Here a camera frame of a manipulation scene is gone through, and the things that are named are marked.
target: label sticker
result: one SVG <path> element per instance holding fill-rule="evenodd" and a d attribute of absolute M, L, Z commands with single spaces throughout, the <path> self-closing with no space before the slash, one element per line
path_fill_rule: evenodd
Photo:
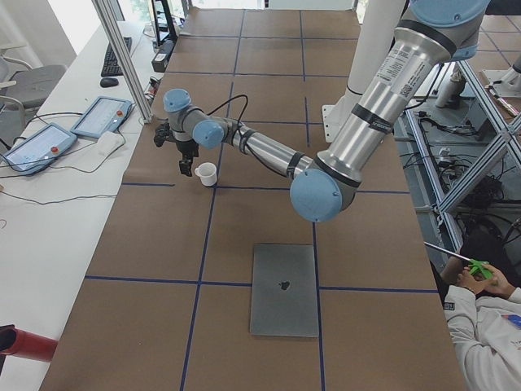
<path fill-rule="evenodd" d="M 409 102 L 431 68 L 432 66 L 418 55 L 393 49 L 383 61 L 376 77 L 383 84 L 391 86 L 391 92 Z"/>

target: person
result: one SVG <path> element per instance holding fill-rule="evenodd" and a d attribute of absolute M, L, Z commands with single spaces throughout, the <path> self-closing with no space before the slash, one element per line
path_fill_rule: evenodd
<path fill-rule="evenodd" d="M 521 316 L 521 289 L 492 265 L 491 279 L 479 280 L 468 267 L 458 274 L 444 300 L 459 366 L 471 391 L 521 389 L 521 327 L 507 316 Z M 481 296 L 487 292 L 490 296 Z"/>
<path fill-rule="evenodd" d="M 471 391 L 521 389 L 521 328 L 504 315 L 521 316 L 520 278 L 494 235 L 475 230 L 460 254 L 480 261 L 491 279 L 473 276 L 451 257 L 440 274 L 433 268 L 449 332 L 466 386 Z"/>

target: hand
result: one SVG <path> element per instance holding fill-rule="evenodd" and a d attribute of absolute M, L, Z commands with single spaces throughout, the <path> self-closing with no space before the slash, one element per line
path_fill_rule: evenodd
<path fill-rule="evenodd" d="M 498 268 L 492 265 L 483 265 L 483 267 L 492 272 L 493 276 L 491 279 L 495 281 L 494 284 L 488 285 L 484 290 L 503 299 L 508 299 L 514 292 L 515 287 L 508 282 L 508 279 Z"/>
<path fill-rule="evenodd" d="M 488 286 L 495 283 L 495 281 L 496 280 L 494 277 L 483 281 L 477 281 L 476 279 L 474 279 L 474 277 L 471 275 L 470 271 L 466 267 L 463 270 L 463 272 L 458 275 L 456 285 L 461 288 L 467 288 L 475 295 L 477 295 L 481 293 L 484 289 L 486 289 Z"/>

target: paper cup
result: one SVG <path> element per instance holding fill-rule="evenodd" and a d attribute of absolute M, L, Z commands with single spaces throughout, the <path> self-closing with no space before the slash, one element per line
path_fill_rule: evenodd
<path fill-rule="evenodd" d="M 195 175 L 205 186 L 213 186 L 217 183 L 217 167 L 213 163 L 203 163 L 195 169 Z"/>

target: white cylinder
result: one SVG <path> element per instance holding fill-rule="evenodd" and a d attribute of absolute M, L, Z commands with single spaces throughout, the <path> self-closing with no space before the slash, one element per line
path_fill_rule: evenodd
<path fill-rule="evenodd" d="M 391 49 L 405 0 L 370 0 L 349 73 L 348 88 L 324 119 L 326 141 L 335 139 Z"/>
<path fill-rule="evenodd" d="M 370 0 L 361 26 L 348 85 L 363 94 L 391 49 L 405 0 Z"/>
<path fill-rule="evenodd" d="M 201 179 L 205 186 L 213 186 L 217 183 L 217 167 L 213 163 L 203 163 L 195 169 L 195 175 Z"/>

